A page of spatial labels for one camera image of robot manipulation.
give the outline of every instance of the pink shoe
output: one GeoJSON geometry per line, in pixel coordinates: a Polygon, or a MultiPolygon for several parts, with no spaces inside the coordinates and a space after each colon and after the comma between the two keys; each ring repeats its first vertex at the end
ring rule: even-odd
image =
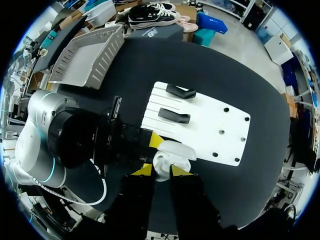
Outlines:
{"type": "Polygon", "coordinates": [[[191,20],[191,17],[182,15],[182,16],[180,16],[180,19],[187,23],[187,22],[189,22],[191,20]]]}
{"type": "Polygon", "coordinates": [[[183,19],[179,19],[179,21],[176,23],[183,27],[183,32],[186,33],[193,33],[198,30],[198,25],[190,22],[185,22],[183,19]]]}

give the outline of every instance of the black sneaker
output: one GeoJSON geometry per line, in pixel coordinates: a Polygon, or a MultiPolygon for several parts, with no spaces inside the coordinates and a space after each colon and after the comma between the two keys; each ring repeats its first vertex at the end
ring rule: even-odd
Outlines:
{"type": "Polygon", "coordinates": [[[155,8],[160,9],[161,5],[167,10],[176,10],[176,6],[170,2],[150,3],[147,6],[154,6],[155,8]]]}
{"type": "Polygon", "coordinates": [[[153,26],[168,26],[175,24],[180,14],[166,9],[163,4],[138,5],[131,8],[129,23],[133,30],[150,28],[153,26]]]}

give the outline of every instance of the blue box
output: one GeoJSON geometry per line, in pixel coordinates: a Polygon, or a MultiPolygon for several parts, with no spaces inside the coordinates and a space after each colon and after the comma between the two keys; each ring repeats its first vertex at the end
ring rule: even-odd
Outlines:
{"type": "Polygon", "coordinates": [[[223,21],[205,15],[202,12],[199,12],[197,15],[197,25],[201,29],[211,29],[221,34],[225,34],[228,31],[228,28],[223,21]]]}
{"type": "Polygon", "coordinates": [[[216,34],[216,32],[214,30],[202,28],[202,29],[197,30],[194,33],[192,41],[195,44],[209,47],[211,40],[215,34],[216,34]]]}

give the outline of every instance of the concrete floor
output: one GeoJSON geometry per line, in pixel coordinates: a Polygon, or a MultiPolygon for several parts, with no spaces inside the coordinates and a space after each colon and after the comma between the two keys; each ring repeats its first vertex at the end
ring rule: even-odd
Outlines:
{"type": "Polygon", "coordinates": [[[209,47],[247,66],[268,81],[279,93],[285,93],[282,69],[271,61],[256,33],[246,29],[232,15],[210,6],[204,6],[203,9],[207,10],[210,16],[222,20],[228,28],[225,34],[216,33],[209,47]]]}

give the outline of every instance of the black table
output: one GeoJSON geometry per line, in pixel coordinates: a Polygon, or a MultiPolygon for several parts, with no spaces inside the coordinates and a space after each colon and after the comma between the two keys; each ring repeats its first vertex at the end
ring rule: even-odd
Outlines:
{"type": "MultiPolygon", "coordinates": [[[[127,39],[100,90],[61,85],[58,92],[74,97],[82,108],[96,113],[111,106],[115,95],[121,96],[121,119],[140,126],[157,81],[195,89],[251,115],[238,167],[202,159],[191,161],[191,172],[201,176],[208,197],[220,211],[221,225],[248,224],[263,209],[275,187],[290,126],[284,98],[258,74],[226,55],[193,43],[127,39]]],[[[136,166],[110,166],[107,197],[95,208],[107,209],[118,193],[120,179],[135,169],[136,166]]],[[[98,174],[88,171],[87,165],[69,170],[66,184],[83,200],[94,202],[102,194],[102,184],[98,174]]],[[[169,181],[155,183],[153,200],[149,230],[175,234],[169,181]]]]}

